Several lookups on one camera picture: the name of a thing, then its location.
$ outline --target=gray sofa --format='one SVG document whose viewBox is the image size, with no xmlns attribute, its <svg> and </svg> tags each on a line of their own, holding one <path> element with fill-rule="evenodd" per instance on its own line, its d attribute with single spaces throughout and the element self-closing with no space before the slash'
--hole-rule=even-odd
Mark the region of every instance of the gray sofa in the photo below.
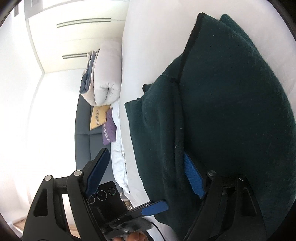
<svg viewBox="0 0 296 241">
<path fill-rule="evenodd" d="M 77 169 L 83 169 L 88 161 L 94 160 L 101 148 L 104 147 L 110 151 L 110 144 L 103 145 L 102 127 L 89 130 L 92 109 L 93 107 L 79 95 L 75 120 L 75 159 Z M 122 192 L 114 179 L 111 160 L 101 183 L 109 181 L 115 182 L 118 191 Z"/>
</svg>

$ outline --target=finger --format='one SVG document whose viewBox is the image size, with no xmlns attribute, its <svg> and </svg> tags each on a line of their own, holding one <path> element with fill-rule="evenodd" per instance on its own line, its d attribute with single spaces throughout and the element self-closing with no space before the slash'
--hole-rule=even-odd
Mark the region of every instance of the finger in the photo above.
<svg viewBox="0 0 296 241">
<path fill-rule="evenodd" d="M 139 239 L 139 241 L 148 241 L 147 236 L 143 232 L 140 232 L 140 239 Z"/>
<path fill-rule="evenodd" d="M 122 239 L 120 237 L 116 237 L 113 239 L 113 241 L 122 241 Z"/>
<path fill-rule="evenodd" d="M 128 236 L 128 240 L 127 241 L 139 241 L 140 239 L 140 234 L 139 232 L 133 232 Z"/>
</svg>

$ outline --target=blue gripper pad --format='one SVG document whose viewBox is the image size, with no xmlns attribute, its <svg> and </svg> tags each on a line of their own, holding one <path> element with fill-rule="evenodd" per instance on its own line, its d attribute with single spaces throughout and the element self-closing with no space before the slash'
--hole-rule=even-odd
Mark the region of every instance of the blue gripper pad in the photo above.
<svg viewBox="0 0 296 241">
<path fill-rule="evenodd" d="M 190 157 L 184 153 L 184 171 L 190 182 L 190 185 L 196 195 L 200 198 L 205 196 L 205 190 L 203 187 L 203 179 L 193 164 Z"/>
<path fill-rule="evenodd" d="M 86 197 L 94 194 L 100 185 L 103 175 L 108 167 L 110 161 L 110 152 L 106 149 L 101 155 L 100 159 L 96 163 L 95 167 L 92 169 L 88 179 L 87 188 L 85 191 Z"/>
<path fill-rule="evenodd" d="M 152 205 L 149 205 L 148 207 L 143 208 L 141 214 L 144 216 L 152 216 L 152 215 L 164 212 L 166 210 L 168 210 L 167 203 L 164 201 L 160 201 Z"/>
</svg>

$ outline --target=black cable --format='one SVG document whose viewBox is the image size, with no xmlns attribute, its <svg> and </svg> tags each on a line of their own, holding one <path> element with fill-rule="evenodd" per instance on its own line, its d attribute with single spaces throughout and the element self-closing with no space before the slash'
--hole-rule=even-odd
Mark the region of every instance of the black cable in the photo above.
<svg viewBox="0 0 296 241">
<path fill-rule="evenodd" d="M 162 236 L 163 240 L 165 241 L 165 237 L 163 236 L 163 234 L 161 233 L 161 231 L 159 230 L 159 228 L 156 226 L 155 223 L 150 222 L 151 224 L 153 224 L 154 227 L 156 227 L 156 229 L 158 230 L 158 232 L 160 233 L 160 235 Z"/>
</svg>

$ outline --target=folded blanket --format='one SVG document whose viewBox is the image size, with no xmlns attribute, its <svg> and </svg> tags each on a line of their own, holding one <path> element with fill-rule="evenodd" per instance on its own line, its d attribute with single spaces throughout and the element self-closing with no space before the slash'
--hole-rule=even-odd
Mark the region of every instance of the folded blanket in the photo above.
<svg viewBox="0 0 296 241">
<path fill-rule="evenodd" d="M 94 67 L 98 53 L 99 50 L 87 53 L 87 67 L 82 74 L 79 90 L 79 93 L 91 106 L 97 106 L 94 99 Z"/>
<path fill-rule="evenodd" d="M 244 174 L 267 235 L 278 228 L 296 195 L 295 120 L 276 76 L 228 15 L 199 14 L 184 52 L 125 106 L 147 195 L 169 205 L 155 217 L 180 239 L 201 203 L 184 151 L 219 175 Z"/>
</svg>

